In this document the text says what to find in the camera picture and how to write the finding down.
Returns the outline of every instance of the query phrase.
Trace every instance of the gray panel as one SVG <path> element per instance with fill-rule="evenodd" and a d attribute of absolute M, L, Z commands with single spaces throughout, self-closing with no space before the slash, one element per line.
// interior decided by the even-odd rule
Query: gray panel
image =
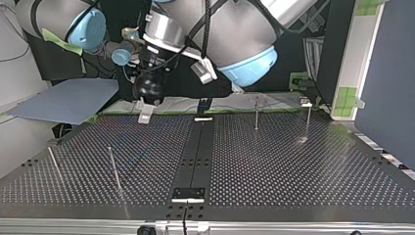
<path fill-rule="evenodd" d="M 215 117 L 200 219 L 415 222 L 415 182 L 342 125 L 313 115 L 306 136 L 305 114 L 254 117 Z"/>
<path fill-rule="evenodd" d="M 361 99 L 356 126 L 369 138 L 415 169 L 415 1 L 385 5 Z"/>
<path fill-rule="evenodd" d="M 101 117 L 55 150 L 59 168 L 43 153 L 2 179 L 0 216 L 181 219 L 170 198 L 191 130 L 189 116 Z"/>

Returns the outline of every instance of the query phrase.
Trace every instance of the white label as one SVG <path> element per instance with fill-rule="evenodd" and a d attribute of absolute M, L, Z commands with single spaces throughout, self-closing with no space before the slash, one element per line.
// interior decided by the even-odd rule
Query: white label
<path fill-rule="evenodd" d="M 158 54 L 159 53 L 159 50 L 158 49 L 156 49 L 154 47 L 151 47 L 151 46 L 147 46 L 147 50 L 149 50 L 149 51 L 151 51 L 151 52 L 153 52 L 155 54 Z"/>

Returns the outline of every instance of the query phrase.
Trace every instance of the green tape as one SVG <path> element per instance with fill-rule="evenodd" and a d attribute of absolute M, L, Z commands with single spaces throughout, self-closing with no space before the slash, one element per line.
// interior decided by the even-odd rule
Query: green tape
<path fill-rule="evenodd" d="M 97 121 L 97 119 L 98 119 L 98 115 L 95 115 L 95 116 L 91 116 L 91 117 L 89 117 L 85 122 L 88 122 L 88 123 L 95 123 L 96 121 Z"/>
<path fill-rule="evenodd" d="M 356 94 L 357 88 L 355 87 L 340 87 L 333 116 L 344 118 L 351 117 L 353 109 L 356 107 Z"/>
<path fill-rule="evenodd" d="M 66 41 L 59 38 L 57 35 L 53 34 L 48 29 L 42 28 L 42 35 L 45 41 L 53 42 L 58 46 L 64 48 L 65 50 L 73 52 L 79 56 L 82 55 L 83 50 L 81 47 L 67 43 Z"/>
<path fill-rule="evenodd" d="M 380 0 L 359 0 L 355 15 L 358 17 L 375 16 L 380 5 Z"/>
<path fill-rule="evenodd" d="M 288 87 L 290 90 L 307 90 L 306 87 L 298 87 L 297 85 L 293 84 L 294 79 L 308 80 L 308 72 L 292 72 L 290 74 L 290 84 Z"/>

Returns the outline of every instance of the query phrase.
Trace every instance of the vertical metal pin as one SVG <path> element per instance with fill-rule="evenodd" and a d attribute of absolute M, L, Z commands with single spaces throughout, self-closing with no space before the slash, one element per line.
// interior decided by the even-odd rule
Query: vertical metal pin
<path fill-rule="evenodd" d="M 58 166 L 58 162 L 56 162 L 56 159 L 55 159 L 55 154 L 53 153 L 53 149 L 52 149 L 52 147 L 48 147 L 48 151 L 49 151 L 49 155 L 50 155 L 50 156 L 51 156 L 51 158 L 52 158 L 53 165 L 54 165 L 55 167 L 59 167 L 59 166 Z"/>
<path fill-rule="evenodd" d="M 115 159 L 114 159 L 114 154 L 113 154 L 113 148 L 108 147 L 108 153 L 110 155 L 111 163 L 113 164 L 113 169 L 114 169 L 114 175 L 115 175 L 116 184 L 118 186 L 118 189 L 119 190 L 122 190 L 121 183 L 119 182 L 118 170 L 116 169 L 116 164 L 115 164 Z"/>
<path fill-rule="evenodd" d="M 259 110 L 258 110 L 258 97 L 256 96 L 256 101 L 255 101 L 255 130 L 258 130 L 258 123 L 259 123 Z"/>
<path fill-rule="evenodd" d="M 311 108 L 312 108 L 312 107 L 309 107 L 309 108 L 308 108 L 307 127 L 310 125 Z"/>
<path fill-rule="evenodd" d="M 310 127 L 311 109 L 312 107 L 308 108 L 307 126 L 305 127 L 305 138 L 306 139 L 308 139 L 308 128 Z"/>

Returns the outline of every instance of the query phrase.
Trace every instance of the black cable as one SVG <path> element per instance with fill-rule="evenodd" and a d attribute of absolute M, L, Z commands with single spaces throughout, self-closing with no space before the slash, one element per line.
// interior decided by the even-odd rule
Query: black cable
<path fill-rule="evenodd" d="M 207 56 L 208 51 L 208 37 L 210 33 L 210 17 L 211 17 L 211 8 L 210 8 L 210 0 L 205 0 L 205 34 L 204 34 L 204 42 L 202 45 L 202 59 Z"/>
<path fill-rule="evenodd" d="M 177 54 L 175 54 L 174 56 L 170 57 L 168 60 L 166 60 L 165 62 L 163 62 L 162 64 L 155 66 L 155 67 L 151 67 L 149 69 L 146 70 L 141 70 L 141 72 L 152 72 L 152 71 L 156 71 L 159 69 L 164 68 L 165 66 L 167 66 L 170 62 L 172 62 L 174 59 L 178 58 L 179 56 L 181 56 L 181 54 L 183 54 L 184 51 L 186 51 L 186 49 L 188 48 L 187 45 L 185 45 L 182 49 L 180 49 L 179 52 L 177 52 Z"/>
<path fill-rule="evenodd" d="M 101 71 L 96 65 L 94 65 L 93 63 L 89 62 L 88 60 L 86 60 L 84 57 L 82 57 L 83 61 L 88 64 L 89 66 L 91 66 L 92 68 L 94 68 L 97 71 L 97 75 L 96 77 L 98 77 L 101 74 L 105 75 L 106 78 L 111 78 L 112 75 L 108 75 L 106 72 Z"/>
<path fill-rule="evenodd" d="M 186 226 L 186 216 L 187 216 L 187 205 L 186 205 L 186 211 L 184 211 L 184 216 L 183 216 L 183 234 L 187 235 L 187 226 Z"/>
<path fill-rule="evenodd" d="M 65 41 L 68 42 L 70 35 L 73 33 L 73 31 L 76 29 L 76 27 L 80 24 L 80 22 L 82 22 L 82 20 L 86 17 L 86 15 L 88 15 L 92 9 L 94 9 L 98 3 L 100 3 L 101 0 L 96 0 L 94 2 L 94 4 L 92 4 L 91 6 L 89 6 L 85 12 L 82 13 L 82 15 L 75 21 L 75 23 L 69 28 L 67 35 L 65 36 Z"/>
<path fill-rule="evenodd" d="M 326 0 L 326 2 L 318 9 L 318 11 L 311 17 L 311 19 L 304 24 L 303 27 L 300 29 L 289 29 L 283 26 L 277 19 L 275 19 L 272 14 L 269 12 L 268 8 L 265 7 L 260 0 L 249 0 L 262 14 L 266 17 L 266 19 L 271 23 L 274 31 L 277 35 L 280 34 L 280 29 L 293 33 L 293 34 L 301 34 L 303 33 L 311 24 L 312 22 L 320 15 L 320 13 L 329 5 L 331 0 Z"/>
<path fill-rule="evenodd" d="M 315 87 L 315 89 L 317 90 L 318 95 L 321 97 L 321 100 L 324 102 L 324 104 L 326 105 L 327 109 L 329 109 L 329 111 L 330 111 L 330 113 L 331 113 L 331 112 L 332 112 L 332 108 L 330 108 L 329 104 L 328 104 L 328 103 L 327 103 L 327 101 L 324 99 L 323 95 L 321 94 L 320 89 L 318 89 L 318 86 L 317 86 L 317 81 L 316 81 L 316 79 L 314 78 L 314 75 L 312 74 L 312 71 L 311 71 L 311 63 L 310 63 L 310 60 L 308 60 L 309 58 L 308 58 L 308 52 L 307 52 L 307 50 L 305 50 L 305 56 L 306 56 L 306 59 L 305 59 L 305 60 L 307 61 L 307 63 L 308 63 L 308 67 L 309 67 L 309 69 L 310 69 L 310 79 L 314 82 L 314 87 Z"/>
<path fill-rule="evenodd" d="M 0 63 L 2 63 L 2 62 L 10 62 L 10 61 L 14 61 L 14 60 L 20 59 L 21 57 L 23 57 L 23 56 L 25 56 L 27 54 L 27 52 L 29 51 L 29 49 L 30 49 L 30 46 L 27 46 L 27 48 L 26 48 L 26 50 L 24 51 L 23 54 L 21 54 L 21 55 L 19 55 L 17 57 L 14 57 L 14 58 L 6 59 L 6 60 L 1 60 Z"/>

